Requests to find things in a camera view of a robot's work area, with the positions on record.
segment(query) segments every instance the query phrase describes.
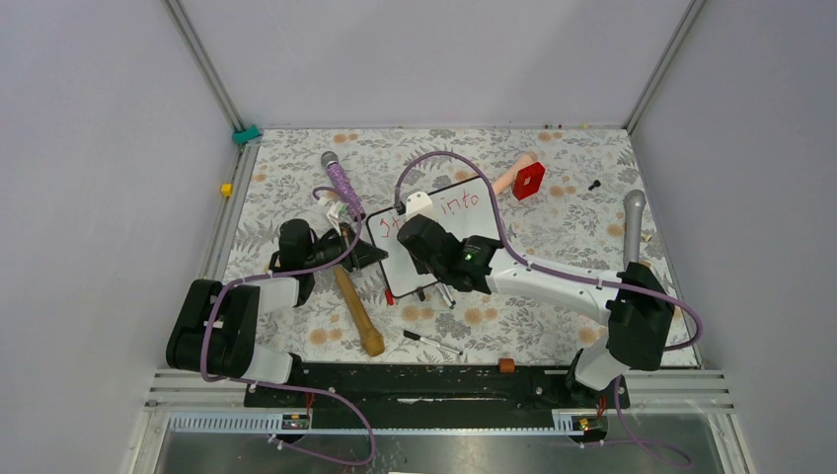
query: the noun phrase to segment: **microphone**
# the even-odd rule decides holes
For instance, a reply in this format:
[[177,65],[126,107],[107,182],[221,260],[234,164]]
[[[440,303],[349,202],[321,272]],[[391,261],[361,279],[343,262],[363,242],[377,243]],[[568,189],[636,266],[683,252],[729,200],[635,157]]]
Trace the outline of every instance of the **microphone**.
[[332,184],[335,185],[335,188],[342,191],[342,193],[348,197],[348,200],[360,209],[360,215],[358,216],[355,215],[354,209],[349,206],[348,215],[350,215],[355,221],[365,219],[366,211],[363,210],[360,198],[357,197],[354,190],[351,188],[351,184],[348,182],[348,177],[345,175],[345,171],[342,169],[340,161],[338,160],[338,154],[334,151],[327,151],[323,153],[322,157],[320,157],[320,162],[323,163],[323,166],[326,168],[326,174],[329,175],[329,178],[332,180]]
[[625,254],[624,267],[640,260],[640,238],[643,231],[643,209],[646,208],[646,194],[640,190],[628,191],[622,200],[625,206]]

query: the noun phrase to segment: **wall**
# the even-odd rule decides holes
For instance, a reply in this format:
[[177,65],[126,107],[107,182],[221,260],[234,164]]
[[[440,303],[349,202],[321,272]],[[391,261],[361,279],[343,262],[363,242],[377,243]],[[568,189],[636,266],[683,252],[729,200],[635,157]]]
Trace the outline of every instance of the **wall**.
[[621,125],[689,0],[183,3],[250,123],[540,126]]
[[758,472],[837,442],[837,4],[708,2],[635,134],[701,344]]
[[160,2],[6,2],[0,51],[0,471],[110,474],[230,130]]

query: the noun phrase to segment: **peach-colored cylinder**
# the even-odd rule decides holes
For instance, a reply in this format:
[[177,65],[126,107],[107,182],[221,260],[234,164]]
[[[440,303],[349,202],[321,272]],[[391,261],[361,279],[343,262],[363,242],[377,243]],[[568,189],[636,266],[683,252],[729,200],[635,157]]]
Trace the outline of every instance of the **peach-colored cylinder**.
[[534,151],[527,151],[526,153],[520,155],[520,158],[517,159],[517,163],[511,165],[511,168],[503,173],[502,176],[497,178],[495,183],[492,185],[492,189],[495,190],[495,195],[499,195],[503,192],[503,190],[514,183],[514,179],[517,178],[518,171],[526,168],[536,161],[538,161],[538,155]]

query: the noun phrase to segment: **red block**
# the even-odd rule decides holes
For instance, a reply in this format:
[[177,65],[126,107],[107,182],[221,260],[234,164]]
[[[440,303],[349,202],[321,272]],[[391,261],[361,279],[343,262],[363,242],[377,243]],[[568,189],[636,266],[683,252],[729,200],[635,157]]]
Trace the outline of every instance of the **red block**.
[[540,162],[532,163],[517,172],[517,178],[514,180],[514,188],[511,193],[521,200],[528,198],[541,188],[541,182],[544,181],[544,174],[547,169]]

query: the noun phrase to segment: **wooden handle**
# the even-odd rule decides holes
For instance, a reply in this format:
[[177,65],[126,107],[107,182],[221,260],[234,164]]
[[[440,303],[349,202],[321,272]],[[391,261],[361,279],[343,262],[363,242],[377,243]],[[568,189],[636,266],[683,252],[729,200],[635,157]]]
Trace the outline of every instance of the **wooden handle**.
[[335,265],[335,278],[338,280],[338,287],[341,289],[346,306],[348,306],[348,312],[351,313],[351,319],[357,326],[360,344],[370,356],[380,356],[384,352],[384,338],[372,325],[369,315],[366,314],[366,308],[363,307],[363,302],[360,301],[357,291],[354,290],[354,284],[351,283],[348,274],[340,265]]
[[518,171],[526,168],[536,161],[538,161],[538,155],[534,151],[527,151],[526,153],[523,153],[523,155],[517,159],[517,163],[511,165],[511,168],[503,173],[502,176],[497,178],[495,183],[492,185],[492,189],[495,190],[495,195],[499,195],[503,192],[503,190],[514,183],[514,179],[517,178]]

